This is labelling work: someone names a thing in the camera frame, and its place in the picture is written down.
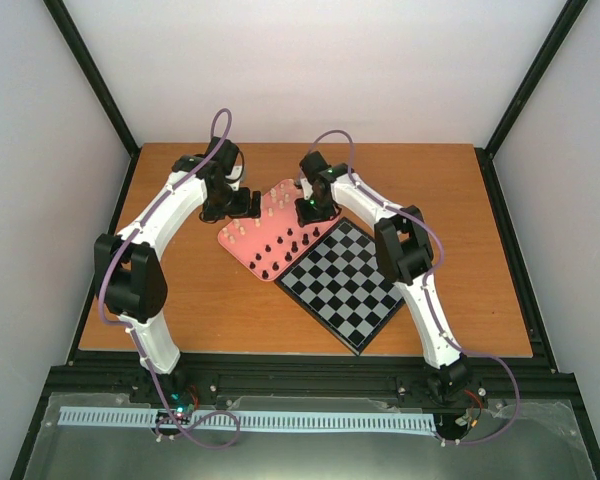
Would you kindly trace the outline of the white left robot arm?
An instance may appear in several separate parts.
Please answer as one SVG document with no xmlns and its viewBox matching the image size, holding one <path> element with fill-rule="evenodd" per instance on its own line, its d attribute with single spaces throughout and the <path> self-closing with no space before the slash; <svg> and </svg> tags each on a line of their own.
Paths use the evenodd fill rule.
<svg viewBox="0 0 600 480">
<path fill-rule="evenodd" d="M 152 388 L 166 402 L 181 400 L 188 378 L 175 369 L 180 350 L 164 315 L 168 286 L 161 257 L 194 212 L 205 223 L 261 216 L 261 193 L 241 184 L 244 155 L 214 136 L 201 156 L 184 155 L 148 206 L 117 234 L 94 244 L 94 289 L 104 323 L 132 337 L 141 365 L 156 373 Z"/>
</svg>

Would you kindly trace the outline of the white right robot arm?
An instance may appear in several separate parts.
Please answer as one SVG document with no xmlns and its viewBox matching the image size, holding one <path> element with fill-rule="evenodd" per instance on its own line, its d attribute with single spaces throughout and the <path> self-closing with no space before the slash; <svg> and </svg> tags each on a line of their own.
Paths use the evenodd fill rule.
<svg viewBox="0 0 600 480">
<path fill-rule="evenodd" d="M 296 186 L 302 197 L 295 201 L 299 224 L 331 220 L 344 207 L 373 229 L 378 270 L 401 293 L 431 370 L 426 381 L 429 397 L 449 406 L 470 382 L 471 370 L 438 297 L 431 245 L 436 236 L 421 211 L 386 199 L 350 166 L 331 166 L 317 151 L 307 153 L 299 166 Z"/>
</svg>

